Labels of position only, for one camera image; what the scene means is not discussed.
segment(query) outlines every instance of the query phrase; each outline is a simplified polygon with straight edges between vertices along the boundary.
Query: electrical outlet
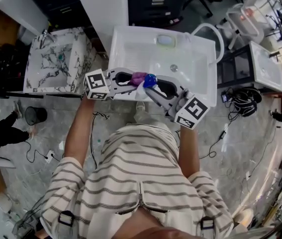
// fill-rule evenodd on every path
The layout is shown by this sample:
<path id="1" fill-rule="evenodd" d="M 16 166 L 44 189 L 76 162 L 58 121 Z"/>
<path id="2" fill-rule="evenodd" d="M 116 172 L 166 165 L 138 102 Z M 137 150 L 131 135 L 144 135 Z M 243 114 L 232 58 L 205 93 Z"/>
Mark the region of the electrical outlet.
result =
<path id="1" fill-rule="evenodd" d="M 56 154 L 55 154 L 52 150 L 50 150 L 50 151 L 48 152 L 47 156 L 46 156 L 46 157 L 47 157 L 47 158 L 46 158 L 46 162 L 47 162 L 48 164 L 51 162 L 52 155 L 55 156 Z"/>

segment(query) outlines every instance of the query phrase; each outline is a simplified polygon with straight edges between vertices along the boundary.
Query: purple object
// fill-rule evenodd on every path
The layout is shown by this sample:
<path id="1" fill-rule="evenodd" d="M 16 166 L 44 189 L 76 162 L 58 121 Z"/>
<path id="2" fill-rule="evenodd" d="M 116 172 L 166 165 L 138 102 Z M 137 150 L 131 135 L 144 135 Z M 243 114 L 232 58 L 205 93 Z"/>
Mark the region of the purple object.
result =
<path id="1" fill-rule="evenodd" d="M 129 84 L 132 84 L 134 86 L 139 86 L 145 80 L 146 76 L 147 73 L 141 73 L 141 72 L 133 73 Z"/>
<path id="2" fill-rule="evenodd" d="M 144 88 L 151 88 L 157 84 L 157 78 L 154 74 L 148 74 L 144 79 Z"/>

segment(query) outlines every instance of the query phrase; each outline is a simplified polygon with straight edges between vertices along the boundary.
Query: blue ball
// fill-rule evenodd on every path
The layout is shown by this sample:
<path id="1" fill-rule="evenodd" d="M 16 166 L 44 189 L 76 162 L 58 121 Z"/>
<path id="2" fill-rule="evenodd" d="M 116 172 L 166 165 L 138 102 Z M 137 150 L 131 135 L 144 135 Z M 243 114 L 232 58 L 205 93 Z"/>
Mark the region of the blue ball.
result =
<path id="1" fill-rule="evenodd" d="M 157 84 L 157 78 L 154 74 L 148 74 L 144 79 L 144 88 L 151 88 Z"/>

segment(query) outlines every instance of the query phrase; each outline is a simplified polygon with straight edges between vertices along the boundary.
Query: black drawer unit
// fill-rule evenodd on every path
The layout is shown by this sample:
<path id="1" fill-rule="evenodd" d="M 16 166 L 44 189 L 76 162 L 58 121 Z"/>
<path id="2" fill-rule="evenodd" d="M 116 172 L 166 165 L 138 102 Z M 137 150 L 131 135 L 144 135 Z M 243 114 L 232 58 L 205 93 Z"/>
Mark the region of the black drawer unit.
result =
<path id="1" fill-rule="evenodd" d="M 129 23 L 153 19 L 174 19 L 181 13 L 185 0 L 128 0 Z"/>
<path id="2" fill-rule="evenodd" d="M 91 25 L 80 0 L 34 0 L 34 2 L 53 26 L 72 28 Z"/>

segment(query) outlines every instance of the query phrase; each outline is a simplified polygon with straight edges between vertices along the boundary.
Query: white hose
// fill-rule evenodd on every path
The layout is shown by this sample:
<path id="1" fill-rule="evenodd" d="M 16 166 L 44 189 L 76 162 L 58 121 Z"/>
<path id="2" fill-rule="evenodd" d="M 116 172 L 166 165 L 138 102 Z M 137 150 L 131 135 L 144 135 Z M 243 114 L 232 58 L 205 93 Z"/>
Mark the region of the white hose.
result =
<path id="1" fill-rule="evenodd" d="M 213 63 L 217 64 L 222 59 L 222 57 L 224 56 L 224 52 L 225 52 L 224 40 L 223 40 L 220 32 L 218 31 L 218 29 L 216 27 L 214 27 L 212 24 L 209 24 L 209 23 L 200 24 L 191 34 L 195 35 L 203 27 L 209 27 L 211 30 L 213 30 L 215 32 L 215 34 L 218 37 L 218 40 L 219 40 L 219 43 L 220 43 L 220 54 L 214 62 L 210 63 L 210 64 L 213 64 Z"/>

